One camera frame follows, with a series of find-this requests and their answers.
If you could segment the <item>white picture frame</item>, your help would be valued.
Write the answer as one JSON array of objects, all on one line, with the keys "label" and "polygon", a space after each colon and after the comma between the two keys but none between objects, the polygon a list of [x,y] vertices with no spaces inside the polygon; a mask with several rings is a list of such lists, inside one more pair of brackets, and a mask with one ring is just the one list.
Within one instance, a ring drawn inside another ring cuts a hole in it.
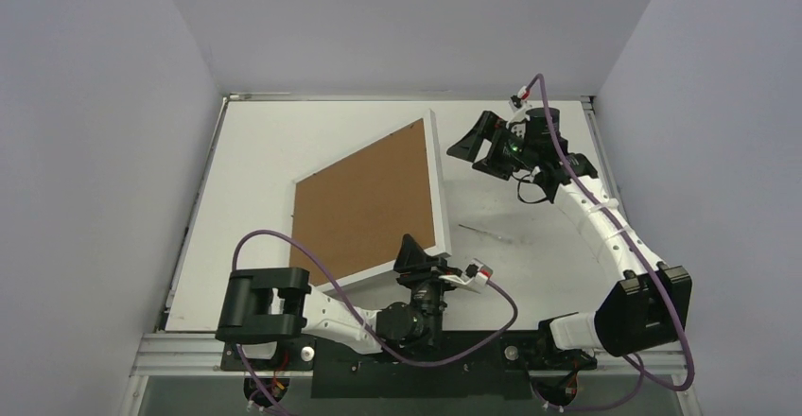
[{"label": "white picture frame", "polygon": [[436,115],[425,109],[294,182],[291,236],[342,287],[392,271],[405,234],[452,253]]}]

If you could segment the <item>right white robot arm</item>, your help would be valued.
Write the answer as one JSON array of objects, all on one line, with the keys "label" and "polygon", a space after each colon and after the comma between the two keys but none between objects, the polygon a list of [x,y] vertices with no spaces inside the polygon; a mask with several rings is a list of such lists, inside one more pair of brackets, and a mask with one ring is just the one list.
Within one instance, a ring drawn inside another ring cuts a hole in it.
[{"label": "right white robot arm", "polygon": [[558,208],[602,267],[612,287],[594,312],[541,322],[547,333],[534,343],[537,360],[556,368],[572,350],[602,349],[621,357],[680,340],[689,311],[692,281],[645,246],[607,194],[593,164],[571,153],[554,108],[531,108],[506,121],[483,112],[447,155],[508,181],[527,172]]}]

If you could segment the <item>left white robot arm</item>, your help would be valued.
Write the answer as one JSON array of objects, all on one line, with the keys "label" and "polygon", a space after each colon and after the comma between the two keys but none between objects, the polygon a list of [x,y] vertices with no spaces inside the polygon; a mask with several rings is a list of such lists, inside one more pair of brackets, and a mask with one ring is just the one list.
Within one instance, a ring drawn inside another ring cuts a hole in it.
[{"label": "left white robot arm", "polygon": [[246,345],[245,356],[262,370],[280,361],[281,341],[301,335],[325,338],[361,355],[377,354],[384,346],[435,347],[443,331],[444,294],[455,289],[449,280],[461,272],[426,254],[409,234],[402,238],[392,269],[410,299],[380,310],[349,307],[324,294],[310,283],[306,269],[235,269],[215,337]]}]

